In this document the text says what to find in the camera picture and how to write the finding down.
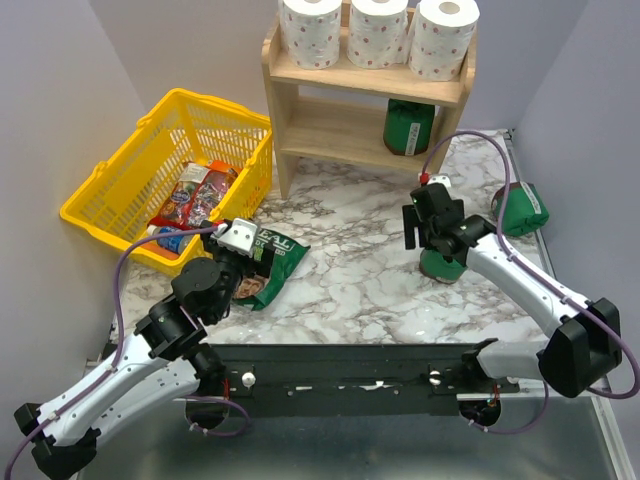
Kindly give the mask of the green roll brown end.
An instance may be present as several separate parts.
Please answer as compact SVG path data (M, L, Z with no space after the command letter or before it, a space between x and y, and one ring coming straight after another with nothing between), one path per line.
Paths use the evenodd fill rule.
M405 100L389 99L383 142L394 155L415 156L427 151L436 108Z

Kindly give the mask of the floral paper towel roll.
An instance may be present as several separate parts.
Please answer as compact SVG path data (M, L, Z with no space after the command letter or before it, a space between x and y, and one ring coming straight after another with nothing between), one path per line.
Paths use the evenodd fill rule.
M408 1L353 0L347 56L363 69L404 64L408 53Z
M340 0L278 2L284 50L298 68L320 70L339 59Z
M410 27L410 70L426 81L454 79L479 17L475 1L420 1Z

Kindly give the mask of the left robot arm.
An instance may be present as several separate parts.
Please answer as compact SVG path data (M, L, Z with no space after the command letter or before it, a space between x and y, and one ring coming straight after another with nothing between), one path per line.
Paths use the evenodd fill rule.
M54 399L15 411L23 443L47 478L71 478L128 421L177 398L249 416L231 400L226 368L205 342L205 328L228 315L244 279L270 274L275 252L272 245L257 247L256 234L237 227L222 235L199 233L207 256L183 267L171 295L133 333L121 334L106 360Z

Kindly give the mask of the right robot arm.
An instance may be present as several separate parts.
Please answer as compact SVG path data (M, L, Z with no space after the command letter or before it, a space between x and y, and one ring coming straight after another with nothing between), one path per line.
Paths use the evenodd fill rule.
M435 251L483 276L546 337L543 342L481 343L459 370L467 389L480 392L496 379L519 377L543 380L574 398L620 365L615 305L606 299L591 301L551 278L500 238L484 217L465 215L463 202L452 199L444 184L421 186L410 197L402 209L405 247Z

